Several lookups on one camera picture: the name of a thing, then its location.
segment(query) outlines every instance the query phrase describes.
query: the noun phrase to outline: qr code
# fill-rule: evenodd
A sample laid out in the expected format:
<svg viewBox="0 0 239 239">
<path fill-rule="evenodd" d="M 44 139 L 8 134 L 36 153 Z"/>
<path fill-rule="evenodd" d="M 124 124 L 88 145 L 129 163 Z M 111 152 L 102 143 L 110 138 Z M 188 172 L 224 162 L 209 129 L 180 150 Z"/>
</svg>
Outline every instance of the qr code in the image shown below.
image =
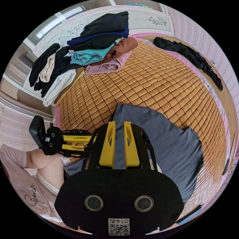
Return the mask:
<svg viewBox="0 0 239 239">
<path fill-rule="evenodd" d="M 109 235 L 110 236 L 129 236 L 130 224 L 129 219 L 109 219 Z"/>
</svg>

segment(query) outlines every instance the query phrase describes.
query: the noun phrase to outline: pink shirt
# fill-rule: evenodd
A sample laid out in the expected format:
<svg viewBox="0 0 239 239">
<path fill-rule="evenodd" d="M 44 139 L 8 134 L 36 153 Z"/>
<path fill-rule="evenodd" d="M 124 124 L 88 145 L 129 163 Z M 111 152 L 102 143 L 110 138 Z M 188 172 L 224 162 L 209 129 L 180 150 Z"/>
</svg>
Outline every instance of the pink shirt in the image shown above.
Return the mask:
<svg viewBox="0 0 239 239">
<path fill-rule="evenodd" d="M 64 227 L 54 207 L 56 196 L 24 169 L 26 152 L 3 145 L 0 148 L 0 160 L 8 171 L 10 183 L 23 202 L 38 215 Z"/>
</svg>

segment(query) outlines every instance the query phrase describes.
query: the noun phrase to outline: woven bamboo mattress pad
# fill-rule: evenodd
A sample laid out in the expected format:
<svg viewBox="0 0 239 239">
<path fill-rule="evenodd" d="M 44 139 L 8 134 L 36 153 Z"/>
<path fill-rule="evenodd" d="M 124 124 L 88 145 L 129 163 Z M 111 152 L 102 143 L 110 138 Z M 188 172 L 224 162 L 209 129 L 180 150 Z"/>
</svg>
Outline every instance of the woven bamboo mattress pad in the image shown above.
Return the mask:
<svg viewBox="0 0 239 239">
<path fill-rule="evenodd" d="M 210 92 L 184 63 L 161 49 L 138 42 L 116 73 L 79 78 L 60 101 L 61 129 L 93 131 L 114 112 L 117 103 L 149 107 L 180 128 L 198 134 L 205 166 L 180 218 L 217 192 L 226 160 L 226 133 Z"/>
</svg>

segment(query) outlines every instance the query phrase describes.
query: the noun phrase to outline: pink patterned wallpaper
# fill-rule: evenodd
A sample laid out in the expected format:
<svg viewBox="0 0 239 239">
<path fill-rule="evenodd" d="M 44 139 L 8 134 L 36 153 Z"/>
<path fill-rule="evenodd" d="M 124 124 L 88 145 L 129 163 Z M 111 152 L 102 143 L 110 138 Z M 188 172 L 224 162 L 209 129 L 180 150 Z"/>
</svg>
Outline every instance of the pink patterned wallpaper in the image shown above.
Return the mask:
<svg viewBox="0 0 239 239">
<path fill-rule="evenodd" d="M 165 7 L 168 15 L 172 18 L 174 36 L 188 43 L 209 61 L 215 63 L 219 74 L 231 93 L 239 122 L 239 83 L 228 58 L 216 41 L 196 22 L 169 6 Z"/>
<path fill-rule="evenodd" d="M 28 129 L 32 117 L 21 114 L 0 103 L 0 146 L 6 144 L 10 147 L 30 151 L 37 148 Z"/>
</svg>

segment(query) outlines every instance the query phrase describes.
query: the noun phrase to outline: gray cloth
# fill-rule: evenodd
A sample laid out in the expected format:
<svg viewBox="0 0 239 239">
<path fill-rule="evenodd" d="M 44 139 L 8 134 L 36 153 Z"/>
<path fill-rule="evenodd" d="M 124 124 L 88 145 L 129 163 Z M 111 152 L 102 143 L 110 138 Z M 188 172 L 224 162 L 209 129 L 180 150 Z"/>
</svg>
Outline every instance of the gray cloth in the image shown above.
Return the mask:
<svg viewBox="0 0 239 239">
<path fill-rule="evenodd" d="M 117 104 L 112 121 L 116 122 L 115 169 L 125 169 L 124 121 L 130 121 L 144 129 L 153 145 L 158 166 L 174 181 L 186 203 L 204 165 L 202 143 L 197 133 L 190 127 L 180 129 L 157 111 L 126 104 Z M 81 166 L 82 162 L 78 161 L 65 169 L 72 175 L 79 172 Z"/>
</svg>

